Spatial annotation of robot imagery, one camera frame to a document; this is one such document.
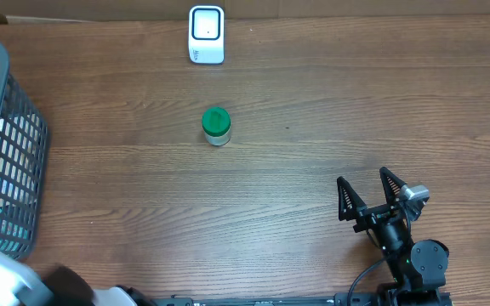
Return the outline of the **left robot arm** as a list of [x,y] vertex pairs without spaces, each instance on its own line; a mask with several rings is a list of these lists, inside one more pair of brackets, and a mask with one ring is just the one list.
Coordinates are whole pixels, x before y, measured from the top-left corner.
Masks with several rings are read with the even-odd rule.
[[56,266],[44,277],[0,252],[0,305],[124,306],[151,305],[140,294],[120,286],[93,289],[73,270]]

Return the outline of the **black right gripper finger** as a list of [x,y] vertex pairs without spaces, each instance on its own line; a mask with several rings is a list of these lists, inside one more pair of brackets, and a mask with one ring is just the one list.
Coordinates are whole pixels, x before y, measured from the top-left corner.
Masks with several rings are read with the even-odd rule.
[[399,179],[387,167],[381,167],[379,169],[379,175],[387,203],[396,206],[399,203],[400,190],[407,183]]
[[339,220],[351,221],[358,219],[367,209],[365,202],[342,176],[337,178],[339,197]]

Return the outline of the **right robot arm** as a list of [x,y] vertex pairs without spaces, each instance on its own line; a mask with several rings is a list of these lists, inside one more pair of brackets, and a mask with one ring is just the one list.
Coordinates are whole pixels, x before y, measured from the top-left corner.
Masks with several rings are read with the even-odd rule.
[[[339,220],[354,221],[353,230],[364,232],[382,252],[382,258],[363,270],[344,296],[334,301],[344,305],[451,305],[446,285],[449,250],[438,240],[414,241],[412,223],[421,216],[430,199],[422,184],[410,185],[387,167],[379,169],[386,203],[368,207],[350,183],[337,178]],[[387,264],[393,281],[381,284],[375,293],[356,294],[358,283],[381,264]]]

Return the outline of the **green lid white jar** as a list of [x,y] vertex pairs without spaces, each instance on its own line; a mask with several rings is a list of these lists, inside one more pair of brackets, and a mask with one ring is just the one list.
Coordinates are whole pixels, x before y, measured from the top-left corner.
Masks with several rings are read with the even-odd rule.
[[211,145],[225,145],[231,139],[231,117],[223,108],[209,108],[202,116],[202,129]]

